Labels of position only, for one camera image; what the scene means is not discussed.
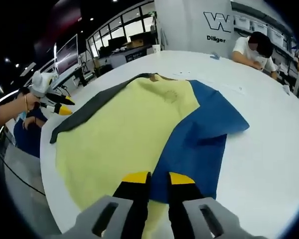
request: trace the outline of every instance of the white pillar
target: white pillar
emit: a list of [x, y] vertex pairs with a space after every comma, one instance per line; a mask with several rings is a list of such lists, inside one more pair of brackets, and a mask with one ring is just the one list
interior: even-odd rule
[[228, 57], [233, 34], [230, 0], [155, 0], [155, 9], [165, 50]]

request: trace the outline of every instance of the dark gray cloth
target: dark gray cloth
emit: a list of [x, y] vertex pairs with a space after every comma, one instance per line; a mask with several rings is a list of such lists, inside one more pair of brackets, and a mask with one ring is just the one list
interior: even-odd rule
[[112, 99], [118, 92], [124, 89], [131, 81], [137, 78], [149, 78], [152, 74], [143, 73], [139, 74], [132, 79], [125, 81], [117, 86], [106, 89], [99, 92], [96, 96], [90, 99], [83, 107], [76, 111], [73, 115], [63, 121], [57, 128], [52, 132], [50, 143], [55, 143], [60, 132], [66, 132], [75, 129], [81, 124], [88, 121], [96, 111], [98, 111], [103, 105], [105, 105], [110, 99]]

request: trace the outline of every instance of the round white table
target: round white table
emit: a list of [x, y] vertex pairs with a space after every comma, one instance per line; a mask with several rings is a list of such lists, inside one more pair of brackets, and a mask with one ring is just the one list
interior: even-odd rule
[[[229, 59], [183, 51], [162, 51], [129, 62], [88, 84], [73, 99], [76, 111], [99, 91], [140, 73], [195, 79], [219, 90], [250, 128], [229, 135], [221, 165], [217, 201], [236, 214], [253, 235], [278, 237], [299, 212], [299, 100], [251, 67]], [[42, 128], [41, 173], [54, 219], [62, 233], [74, 224], [79, 208], [55, 167], [51, 133], [67, 117], [53, 115]], [[173, 238], [167, 214], [153, 238]]]

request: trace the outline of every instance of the blue cloth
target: blue cloth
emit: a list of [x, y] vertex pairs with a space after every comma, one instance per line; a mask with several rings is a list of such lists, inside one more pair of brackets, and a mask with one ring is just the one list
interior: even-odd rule
[[203, 196], [215, 199], [227, 134], [249, 128], [218, 91], [189, 82], [200, 107], [175, 127], [151, 178], [150, 198], [163, 203], [167, 203], [168, 172], [187, 175]]
[[[42, 121], [47, 121], [40, 109], [30, 111], [26, 117], [34, 116]], [[13, 129], [16, 146], [22, 151], [40, 158], [41, 128], [35, 123], [28, 126], [28, 130], [23, 128], [23, 120], [19, 119]]]

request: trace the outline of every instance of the black ceiling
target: black ceiling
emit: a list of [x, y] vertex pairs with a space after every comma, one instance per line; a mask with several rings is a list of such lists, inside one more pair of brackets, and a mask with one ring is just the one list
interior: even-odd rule
[[[60, 43], [65, 42], [75, 33], [84, 40], [110, 18], [143, 0], [78, 1], [82, 20], [58, 38]], [[0, 84], [5, 92], [24, 84], [27, 79], [22, 79], [19, 75], [26, 66], [33, 61], [40, 64], [33, 46], [42, 37], [49, 13], [57, 2], [58, 0], [0, 1]]]

